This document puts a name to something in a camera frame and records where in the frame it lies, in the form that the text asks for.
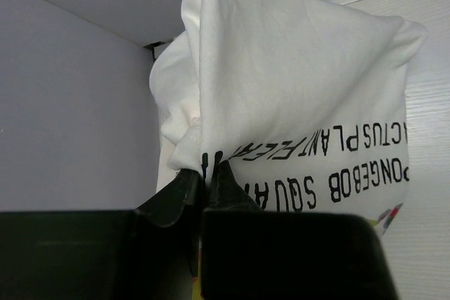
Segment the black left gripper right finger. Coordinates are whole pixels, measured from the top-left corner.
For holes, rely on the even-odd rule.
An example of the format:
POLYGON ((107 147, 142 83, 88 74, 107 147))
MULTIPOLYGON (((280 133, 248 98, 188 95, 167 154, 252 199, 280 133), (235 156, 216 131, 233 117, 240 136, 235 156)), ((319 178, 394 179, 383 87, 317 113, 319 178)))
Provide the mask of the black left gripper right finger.
POLYGON ((275 193, 293 212, 264 211, 228 162, 214 168, 202 213, 200 295, 204 299, 397 299, 380 239, 349 214, 304 212, 311 177, 284 178, 275 193))

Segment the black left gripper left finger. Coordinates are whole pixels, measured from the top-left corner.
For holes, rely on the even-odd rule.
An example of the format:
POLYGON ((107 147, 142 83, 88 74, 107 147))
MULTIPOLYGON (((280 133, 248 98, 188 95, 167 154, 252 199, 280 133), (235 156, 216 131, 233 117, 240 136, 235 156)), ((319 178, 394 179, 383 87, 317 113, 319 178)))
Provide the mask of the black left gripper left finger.
POLYGON ((136 209, 1 213, 2 299, 190 299, 202 182, 184 169, 136 209))

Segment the white cartoon print t-shirt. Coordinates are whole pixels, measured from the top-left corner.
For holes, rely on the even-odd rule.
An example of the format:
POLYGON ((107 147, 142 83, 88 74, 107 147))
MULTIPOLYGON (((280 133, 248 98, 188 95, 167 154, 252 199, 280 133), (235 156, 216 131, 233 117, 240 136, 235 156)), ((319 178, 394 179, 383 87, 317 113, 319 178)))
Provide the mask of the white cartoon print t-shirt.
POLYGON ((264 211, 293 212, 273 183, 311 177, 304 212, 349 214, 380 237, 409 190, 406 78, 428 32, 324 0, 182 0, 184 31, 157 58, 157 192, 166 173, 214 168, 264 211))

